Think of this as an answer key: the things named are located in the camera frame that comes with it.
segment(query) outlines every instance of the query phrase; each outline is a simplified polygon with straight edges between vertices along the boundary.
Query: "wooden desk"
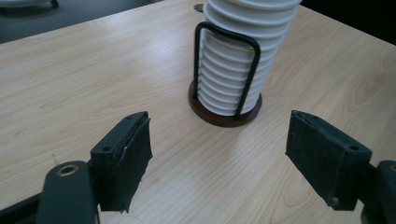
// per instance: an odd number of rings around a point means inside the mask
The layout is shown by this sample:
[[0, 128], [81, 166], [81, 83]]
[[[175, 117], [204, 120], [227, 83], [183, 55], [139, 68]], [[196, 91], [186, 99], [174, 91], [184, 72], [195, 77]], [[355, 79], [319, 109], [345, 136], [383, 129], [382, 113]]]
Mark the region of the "wooden desk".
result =
[[290, 111], [350, 134], [374, 165], [396, 160], [396, 47], [300, 7], [258, 117], [215, 127], [187, 97], [203, 2], [166, 0], [0, 45], [0, 208], [147, 110], [154, 158], [131, 213], [103, 223], [360, 223], [360, 203], [334, 212], [284, 155]]

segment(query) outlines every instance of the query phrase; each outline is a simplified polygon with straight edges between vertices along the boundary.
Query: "dark floor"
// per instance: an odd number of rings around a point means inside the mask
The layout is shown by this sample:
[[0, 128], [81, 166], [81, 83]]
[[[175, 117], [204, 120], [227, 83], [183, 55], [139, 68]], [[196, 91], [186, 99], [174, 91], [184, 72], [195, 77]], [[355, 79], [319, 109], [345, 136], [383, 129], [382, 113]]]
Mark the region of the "dark floor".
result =
[[396, 45], [396, 0], [303, 0], [301, 5]]
[[149, 0], [58, 0], [36, 7], [0, 8], [0, 44], [90, 21], [135, 7]]

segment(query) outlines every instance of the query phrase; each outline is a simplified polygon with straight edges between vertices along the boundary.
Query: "light wood grain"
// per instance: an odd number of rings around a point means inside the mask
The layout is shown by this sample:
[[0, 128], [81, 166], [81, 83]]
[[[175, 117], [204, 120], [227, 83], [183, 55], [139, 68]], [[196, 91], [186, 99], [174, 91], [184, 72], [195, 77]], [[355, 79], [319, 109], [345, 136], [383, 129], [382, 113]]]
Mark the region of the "light wood grain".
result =
[[0, 45], [0, 209], [147, 110], [154, 158], [130, 214], [101, 213], [103, 223], [360, 223], [360, 203], [334, 212], [284, 155], [290, 111], [350, 134], [373, 165], [396, 160], [396, 47], [299, 7], [259, 116], [223, 129], [188, 104], [203, 2], [167, 0]]

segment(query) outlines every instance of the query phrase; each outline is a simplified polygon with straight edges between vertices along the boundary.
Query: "table surface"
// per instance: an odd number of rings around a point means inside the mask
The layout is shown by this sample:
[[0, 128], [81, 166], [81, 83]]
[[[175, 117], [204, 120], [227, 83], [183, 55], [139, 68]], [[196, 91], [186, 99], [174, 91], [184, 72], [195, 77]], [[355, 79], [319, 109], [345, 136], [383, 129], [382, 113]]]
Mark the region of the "table surface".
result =
[[103, 223], [360, 223], [334, 212], [285, 156], [292, 109], [396, 160], [396, 47], [299, 7], [248, 125], [220, 128], [188, 101], [204, 0], [166, 0], [0, 45], [0, 208], [87, 161], [123, 117], [147, 110], [151, 146], [129, 214]]

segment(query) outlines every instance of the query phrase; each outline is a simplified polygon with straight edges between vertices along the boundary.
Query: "screw hole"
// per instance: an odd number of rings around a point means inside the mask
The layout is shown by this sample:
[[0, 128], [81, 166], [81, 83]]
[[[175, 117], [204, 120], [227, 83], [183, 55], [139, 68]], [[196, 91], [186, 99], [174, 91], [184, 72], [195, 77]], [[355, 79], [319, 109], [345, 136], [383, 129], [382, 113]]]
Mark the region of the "screw hole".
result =
[[75, 173], [78, 170], [78, 166], [75, 164], [71, 164], [71, 165], [66, 165], [64, 167], [62, 167], [61, 169], [59, 169], [56, 172], [56, 175], [58, 176], [67, 176], [67, 175], [72, 175], [73, 173]]
[[194, 6], [195, 11], [204, 12], [204, 4], [197, 4]]

